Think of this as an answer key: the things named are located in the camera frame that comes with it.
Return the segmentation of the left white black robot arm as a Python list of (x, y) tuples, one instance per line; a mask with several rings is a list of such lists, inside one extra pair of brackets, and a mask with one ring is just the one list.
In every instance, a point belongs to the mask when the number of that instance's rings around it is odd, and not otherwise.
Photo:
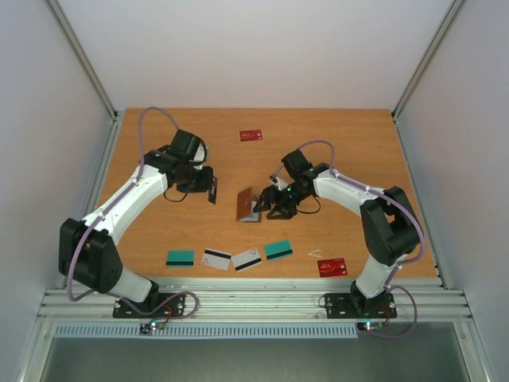
[(68, 299), (78, 282), (90, 293), (109, 294), (134, 312), (150, 317), (164, 305), (159, 286), (122, 264), (117, 246), (138, 216), (158, 197), (176, 187), (184, 195), (208, 192), (214, 181), (206, 166), (208, 148), (202, 138), (178, 130), (170, 144), (142, 153), (128, 180), (95, 211), (60, 226), (59, 272), (66, 278)]

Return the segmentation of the brown leather card holder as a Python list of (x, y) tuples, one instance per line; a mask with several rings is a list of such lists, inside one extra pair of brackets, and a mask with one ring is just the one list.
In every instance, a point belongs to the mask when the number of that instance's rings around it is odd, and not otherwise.
[(257, 202), (258, 194), (253, 193), (251, 187), (240, 191), (237, 195), (236, 221), (239, 223), (259, 223), (261, 215), (254, 211)]

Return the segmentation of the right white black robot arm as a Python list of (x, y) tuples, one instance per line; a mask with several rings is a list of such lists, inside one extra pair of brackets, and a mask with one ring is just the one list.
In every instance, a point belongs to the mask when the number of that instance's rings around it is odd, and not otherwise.
[(329, 164), (313, 165), (300, 150), (282, 159), (282, 166), (293, 180), (270, 177), (253, 207), (265, 212), (269, 220), (289, 220), (308, 197), (333, 201), (360, 217), (367, 262), (351, 284), (347, 308), (360, 318), (372, 313), (388, 294), (397, 270), (410, 260), (407, 256), (424, 245), (424, 235), (403, 189), (372, 188), (344, 176)]

